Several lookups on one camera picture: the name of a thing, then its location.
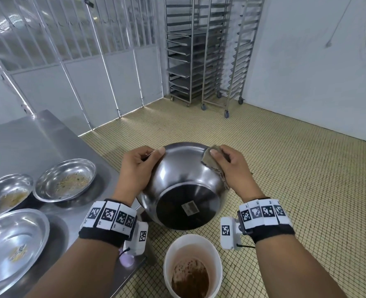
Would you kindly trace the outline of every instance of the stainless steel table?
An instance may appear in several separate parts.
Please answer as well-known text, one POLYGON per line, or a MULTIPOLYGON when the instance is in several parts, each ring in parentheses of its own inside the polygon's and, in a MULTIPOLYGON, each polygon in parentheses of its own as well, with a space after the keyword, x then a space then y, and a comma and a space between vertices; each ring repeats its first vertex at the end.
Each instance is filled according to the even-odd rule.
MULTIPOLYGON (((49 240, 36 264, 1 297, 22 297, 31 289, 76 240, 93 201, 112 195, 118 172, 48 110, 0 125, 0 177, 24 173, 36 180, 56 163, 73 158, 88 159, 96 165, 94 183, 82 196, 66 202, 42 203, 29 197, 30 207, 40 209, 49 218, 49 240)), ((135 201, 133 207, 139 206, 135 201)), ((129 269, 117 261, 110 295, 118 292, 145 261, 145 255, 137 256, 129 269)))

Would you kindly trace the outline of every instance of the forearm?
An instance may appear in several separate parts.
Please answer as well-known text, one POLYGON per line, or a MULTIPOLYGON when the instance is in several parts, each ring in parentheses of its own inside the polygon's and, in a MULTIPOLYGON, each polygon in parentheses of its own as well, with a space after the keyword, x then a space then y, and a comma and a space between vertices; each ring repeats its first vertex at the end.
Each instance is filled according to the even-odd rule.
POLYGON ((111 244, 78 238, 26 298, 106 297, 118 255, 111 244))
POLYGON ((293 235, 256 243, 261 277, 270 298, 346 298, 346 295, 293 235))

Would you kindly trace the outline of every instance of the brown water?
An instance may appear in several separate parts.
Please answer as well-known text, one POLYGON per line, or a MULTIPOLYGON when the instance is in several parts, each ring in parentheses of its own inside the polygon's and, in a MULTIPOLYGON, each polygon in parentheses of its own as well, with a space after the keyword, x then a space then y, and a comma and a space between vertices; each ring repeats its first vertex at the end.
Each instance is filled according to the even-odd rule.
POLYGON ((201 261, 188 257, 176 264, 171 285, 181 298, 205 298, 209 290, 209 275, 201 261))

